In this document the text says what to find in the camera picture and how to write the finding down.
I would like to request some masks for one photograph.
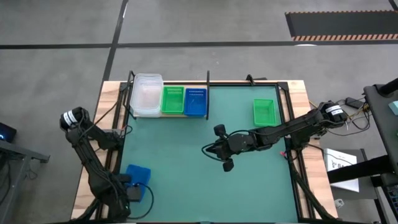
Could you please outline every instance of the blue basket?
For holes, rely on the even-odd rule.
[[[185,90],[184,114],[204,116],[207,111],[207,89],[187,88]]]
[[[148,185],[150,179],[150,169],[129,164],[126,170],[126,174],[132,177],[131,182],[127,184],[128,186],[133,186],[137,183]],[[139,188],[141,189],[141,198],[139,202],[141,202],[142,198],[144,198],[146,188],[143,185],[140,185]]]

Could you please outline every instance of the green plastic bin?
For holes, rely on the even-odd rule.
[[[253,111],[255,126],[276,126],[274,100],[254,99]]]
[[[162,112],[182,114],[184,111],[184,86],[165,86],[163,88]]]

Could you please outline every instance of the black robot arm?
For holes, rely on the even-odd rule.
[[[288,140],[290,149],[300,150],[314,134],[324,135],[326,128],[341,127],[346,120],[347,116],[340,106],[329,101],[303,116],[274,127],[238,130],[227,134],[224,125],[220,124],[214,128],[220,138],[205,150],[216,154],[218,160],[224,162],[224,171],[228,172],[233,168],[232,155],[269,149],[283,137]]]
[[[123,182],[130,179],[125,175],[115,175],[105,169],[93,150],[89,138],[98,142],[102,149],[118,150],[123,140],[117,133],[106,133],[90,121],[87,110],[78,107],[61,115],[60,127],[72,144],[81,163],[88,173],[90,190],[95,200],[79,219],[91,217],[99,202],[109,207],[108,217],[112,220],[125,220],[130,215],[129,198]]]

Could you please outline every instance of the table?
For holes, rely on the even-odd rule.
[[[199,82],[203,83],[203,81],[187,81],[187,82]],[[228,81],[229,83],[249,83],[249,81]],[[295,117],[301,116],[307,113],[310,110],[310,105],[308,102],[307,92],[305,90],[305,85],[302,80],[288,80],[288,81],[267,81],[261,80],[256,81],[256,83],[267,83],[267,82],[287,82],[289,86],[289,96],[292,104],[292,109]],[[99,96],[98,107],[96,110],[95,120],[101,117],[110,107],[114,105],[119,96],[119,90],[122,85],[122,82],[104,82],[101,90],[101,94]],[[285,100],[285,95],[281,92],[282,106],[284,108],[285,117],[288,119],[288,111],[287,111],[287,102]],[[119,111],[116,108],[111,111],[107,116],[103,118],[98,123],[98,126],[103,129],[110,129],[114,123],[114,115],[115,111],[119,112],[117,118],[118,123],[114,125],[114,128],[121,128],[123,125],[123,117],[124,117],[124,109],[120,108]],[[317,140],[312,140],[311,144],[319,145]],[[112,159],[110,162],[111,170],[115,166],[115,158],[118,152],[113,152]],[[106,162],[106,151],[98,151],[97,155],[99,156],[102,162]],[[303,160],[305,163],[305,170],[307,174],[307,179],[309,186],[312,192],[315,194],[320,203],[326,208],[326,210],[332,214],[334,217],[337,217],[337,212],[333,200],[333,196],[331,193],[331,188],[329,185],[328,177],[326,174],[325,165],[323,162],[322,152],[318,149],[314,149],[312,147],[307,147],[306,150],[303,151]],[[295,161],[295,165],[297,169],[300,169],[298,162]],[[81,213],[84,212],[86,207],[91,203],[93,196],[90,192],[90,188],[87,183],[88,174],[84,168],[82,169],[80,183],[78,187],[78,191],[76,194],[75,204],[72,211],[71,218],[78,217]],[[311,210],[307,207],[307,201],[303,192],[298,187],[298,193],[300,195],[300,204],[302,208],[302,216],[310,217]],[[106,209],[103,210],[102,215],[106,215]]]

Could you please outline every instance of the clear plastic container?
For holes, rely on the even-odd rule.
[[[132,86],[130,105],[135,114],[145,118],[162,116],[163,79],[159,74],[137,74]]]

